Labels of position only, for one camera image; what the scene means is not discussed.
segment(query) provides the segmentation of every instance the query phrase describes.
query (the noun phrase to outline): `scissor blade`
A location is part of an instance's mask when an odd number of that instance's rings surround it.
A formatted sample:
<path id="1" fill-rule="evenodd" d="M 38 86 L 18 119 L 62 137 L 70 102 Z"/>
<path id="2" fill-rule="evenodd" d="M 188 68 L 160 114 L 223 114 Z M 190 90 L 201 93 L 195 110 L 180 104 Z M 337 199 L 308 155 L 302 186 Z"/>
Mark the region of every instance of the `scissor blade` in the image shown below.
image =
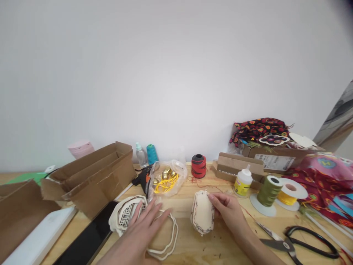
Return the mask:
<path id="1" fill-rule="evenodd" d="M 270 229 L 268 229 L 266 226 L 263 224 L 259 223 L 258 221 L 255 221 L 259 227 L 261 227 L 267 234 L 269 234 L 270 237 L 272 237 L 276 241 L 284 241 L 279 235 L 277 235 L 275 232 L 272 232 Z"/>
<path id="2" fill-rule="evenodd" d="M 280 251 L 284 251 L 284 252 L 294 252 L 295 253 L 295 249 L 294 246 L 292 244 L 292 242 L 286 238 L 285 241 L 276 241 L 276 240 L 272 240 L 272 239 L 260 239 L 262 243 L 264 243 L 265 245 L 280 250 Z"/>

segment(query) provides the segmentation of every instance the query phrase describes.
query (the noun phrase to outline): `cardboard box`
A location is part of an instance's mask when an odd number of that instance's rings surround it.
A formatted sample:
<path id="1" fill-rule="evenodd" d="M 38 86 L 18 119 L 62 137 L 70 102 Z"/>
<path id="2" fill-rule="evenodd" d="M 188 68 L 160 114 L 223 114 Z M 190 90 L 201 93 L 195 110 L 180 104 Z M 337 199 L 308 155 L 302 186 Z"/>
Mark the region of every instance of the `cardboard box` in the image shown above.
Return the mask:
<path id="1" fill-rule="evenodd" d="M 311 153 L 323 152 L 324 149 L 317 147 L 315 150 L 300 150 L 287 147 L 273 147 L 273 152 L 267 152 L 265 148 L 249 148 L 240 143 L 240 153 L 249 158 L 260 159 L 264 162 L 264 171 L 271 173 L 285 173 L 291 167 L 297 167 L 304 157 Z"/>
<path id="2" fill-rule="evenodd" d="M 136 177 L 132 146 L 115 142 L 75 160 L 41 180 L 42 196 L 52 201 L 72 201 L 93 219 Z"/>
<path id="3" fill-rule="evenodd" d="M 218 162 L 213 163 L 216 170 L 216 177 L 235 183 L 239 171 L 250 165 L 253 182 L 250 188 L 259 190 L 262 187 L 264 176 L 264 163 L 258 159 L 247 158 L 243 156 L 220 153 Z"/>
<path id="4" fill-rule="evenodd" d="M 40 187 L 28 180 L 0 186 L 0 264 L 22 243 L 33 229 L 61 207 L 44 201 Z"/>

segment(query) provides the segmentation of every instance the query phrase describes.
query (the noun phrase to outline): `hand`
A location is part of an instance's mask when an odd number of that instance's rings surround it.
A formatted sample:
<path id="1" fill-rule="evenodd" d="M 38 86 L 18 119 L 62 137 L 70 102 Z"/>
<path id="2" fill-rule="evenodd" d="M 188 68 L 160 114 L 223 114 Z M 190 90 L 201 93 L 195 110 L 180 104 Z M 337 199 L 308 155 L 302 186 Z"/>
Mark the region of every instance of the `hand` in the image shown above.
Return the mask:
<path id="1" fill-rule="evenodd" d="M 208 198 L 234 236 L 250 229 L 237 198 L 224 193 L 210 193 Z"/>
<path id="2" fill-rule="evenodd" d="M 99 261 L 100 265 L 160 264 L 160 262 L 154 258 L 147 259 L 145 257 L 148 245 L 170 213 L 170 209 L 168 209 L 155 220 L 155 216 L 162 206 L 162 204 L 154 205 L 155 201 L 156 200 L 153 199 L 150 202 L 145 211 L 141 213 L 140 217 L 138 217 L 138 214 L 142 202 L 138 204 L 129 222 L 128 229 Z"/>

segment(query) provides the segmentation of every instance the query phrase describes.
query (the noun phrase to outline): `glue bottle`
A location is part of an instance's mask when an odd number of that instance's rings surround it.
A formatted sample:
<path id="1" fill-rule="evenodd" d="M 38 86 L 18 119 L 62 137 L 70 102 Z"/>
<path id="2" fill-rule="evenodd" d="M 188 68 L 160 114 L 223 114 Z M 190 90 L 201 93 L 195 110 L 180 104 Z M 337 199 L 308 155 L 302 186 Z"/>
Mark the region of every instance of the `glue bottle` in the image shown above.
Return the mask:
<path id="1" fill-rule="evenodd" d="M 250 165 L 248 165 L 242 171 L 239 171 L 234 183 L 234 192 L 240 197 L 246 196 L 247 191 L 250 188 L 251 182 L 253 182 L 253 177 L 251 176 L 249 168 Z"/>

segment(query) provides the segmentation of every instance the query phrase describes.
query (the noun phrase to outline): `yellow cord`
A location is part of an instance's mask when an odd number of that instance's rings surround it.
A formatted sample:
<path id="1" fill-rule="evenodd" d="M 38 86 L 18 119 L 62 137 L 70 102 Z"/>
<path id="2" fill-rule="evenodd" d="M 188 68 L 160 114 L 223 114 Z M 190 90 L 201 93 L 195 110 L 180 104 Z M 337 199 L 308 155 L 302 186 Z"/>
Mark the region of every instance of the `yellow cord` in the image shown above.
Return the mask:
<path id="1" fill-rule="evenodd" d="M 277 199 L 286 205 L 293 205 L 297 201 L 297 198 L 289 196 L 288 194 L 285 194 L 283 191 L 279 192 Z"/>
<path id="2" fill-rule="evenodd" d="M 160 192 L 168 192 L 170 191 L 174 185 L 176 184 L 178 180 L 179 174 L 175 174 L 174 176 L 171 176 L 167 180 L 162 180 L 156 185 L 156 188 L 154 190 L 154 193 L 160 193 Z"/>

